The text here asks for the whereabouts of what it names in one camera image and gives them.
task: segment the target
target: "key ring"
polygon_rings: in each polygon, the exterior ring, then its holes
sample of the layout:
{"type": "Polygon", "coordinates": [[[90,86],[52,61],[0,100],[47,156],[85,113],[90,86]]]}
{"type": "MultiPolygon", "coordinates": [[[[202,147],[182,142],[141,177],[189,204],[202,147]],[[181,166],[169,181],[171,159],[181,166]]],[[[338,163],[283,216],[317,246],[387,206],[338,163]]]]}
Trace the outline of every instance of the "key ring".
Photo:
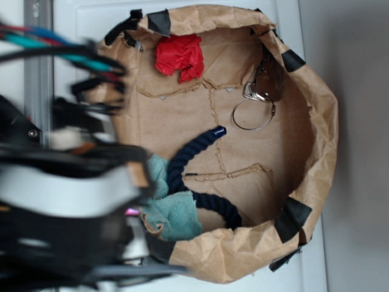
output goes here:
{"type": "Polygon", "coordinates": [[[254,130],[259,130],[259,129],[262,129],[263,127],[265,127],[268,123],[270,123],[275,115],[275,104],[273,102],[273,100],[271,99],[271,97],[268,95],[268,93],[264,93],[264,94],[259,94],[257,93],[256,91],[255,92],[252,92],[252,89],[253,89],[253,86],[252,86],[253,83],[248,83],[246,84],[245,88],[244,88],[244,99],[242,99],[240,102],[238,102],[233,111],[232,111],[232,120],[233,122],[235,123],[235,125],[237,125],[240,129],[242,130],[247,130],[247,131],[254,131],[254,130]],[[244,128],[242,126],[240,126],[236,120],[235,120],[235,111],[236,109],[240,106],[241,103],[243,103],[244,101],[246,100],[254,100],[254,101],[262,101],[262,102],[271,102],[272,103],[272,109],[271,109],[271,115],[270,115],[270,119],[267,120],[263,125],[257,127],[257,128],[244,128]]]}

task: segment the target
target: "green towel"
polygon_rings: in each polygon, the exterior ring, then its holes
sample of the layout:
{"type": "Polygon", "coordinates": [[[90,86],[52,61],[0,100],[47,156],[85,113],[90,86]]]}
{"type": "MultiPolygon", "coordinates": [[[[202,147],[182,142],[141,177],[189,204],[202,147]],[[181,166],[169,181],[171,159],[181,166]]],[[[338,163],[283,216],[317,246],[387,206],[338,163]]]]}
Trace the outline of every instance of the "green towel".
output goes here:
{"type": "Polygon", "coordinates": [[[192,192],[179,192],[168,196],[167,168],[169,162],[154,154],[148,161],[151,178],[156,182],[153,199],[142,207],[147,222],[154,229],[162,224],[164,231],[161,237],[168,241],[190,240],[202,232],[198,221],[196,202],[192,192]]]}

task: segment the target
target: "screw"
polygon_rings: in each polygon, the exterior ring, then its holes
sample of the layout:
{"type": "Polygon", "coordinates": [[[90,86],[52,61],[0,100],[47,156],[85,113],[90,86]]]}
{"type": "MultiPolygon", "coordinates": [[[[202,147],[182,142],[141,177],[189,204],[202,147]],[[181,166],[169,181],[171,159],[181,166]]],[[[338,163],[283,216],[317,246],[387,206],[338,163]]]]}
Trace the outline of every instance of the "screw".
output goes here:
{"type": "Polygon", "coordinates": [[[37,137],[37,135],[38,135],[38,131],[36,131],[36,130],[30,130],[29,131],[29,137],[30,138],[35,138],[35,137],[37,137]]]}
{"type": "Polygon", "coordinates": [[[35,18],[39,17],[39,3],[32,4],[32,11],[35,18]]]}

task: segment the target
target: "navy blue rope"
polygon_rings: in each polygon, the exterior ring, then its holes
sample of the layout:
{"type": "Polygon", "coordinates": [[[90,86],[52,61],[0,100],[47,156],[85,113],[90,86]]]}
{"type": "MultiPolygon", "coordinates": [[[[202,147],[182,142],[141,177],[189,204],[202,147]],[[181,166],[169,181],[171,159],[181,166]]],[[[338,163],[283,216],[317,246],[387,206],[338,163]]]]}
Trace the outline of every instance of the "navy blue rope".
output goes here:
{"type": "MultiPolygon", "coordinates": [[[[170,193],[189,190],[182,181],[184,167],[195,155],[207,149],[208,146],[211,146],[217,139],[225,134],[225,128],[218,126],[215,129],[206,131],[194,138],[178,151],[177,155],[171,160],[168,166],[167,184],[169,185],[170,193]]],[[[217,195],[192,192],[193,199],[196,201],[196,207],[212,210],[222,215],[225,219],[225,226],[227,228],[235,229],[242,225],[242,218],[239,215],[236,206],[229,200],[217,195]]]]}

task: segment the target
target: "red wire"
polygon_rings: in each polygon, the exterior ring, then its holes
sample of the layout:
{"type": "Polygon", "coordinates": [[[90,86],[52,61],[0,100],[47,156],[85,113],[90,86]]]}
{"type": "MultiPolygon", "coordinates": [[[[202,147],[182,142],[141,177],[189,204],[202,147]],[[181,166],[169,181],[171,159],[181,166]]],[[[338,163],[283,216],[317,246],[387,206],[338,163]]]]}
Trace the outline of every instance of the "red wire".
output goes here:
{"type": "Polygon", "coordinates": [[[51,40],[50,38],[41,38],[45,43],[51,44],[52,46],[62,45],[59,41],[51,40]]]}
{"type": "Polygon", "coordinates": [[[107,77],[110,81],[113,81],[113,82],[122,82],[118,76],[116,76],[114,73],[112,72],[102,72],[102,74],[107,77]]]}
{"type": "Polygon", "coordinates": [[[28,32],[30,29],[23,26],[0,26],[0,29],[16,30],[18,32],[28,32]]]}

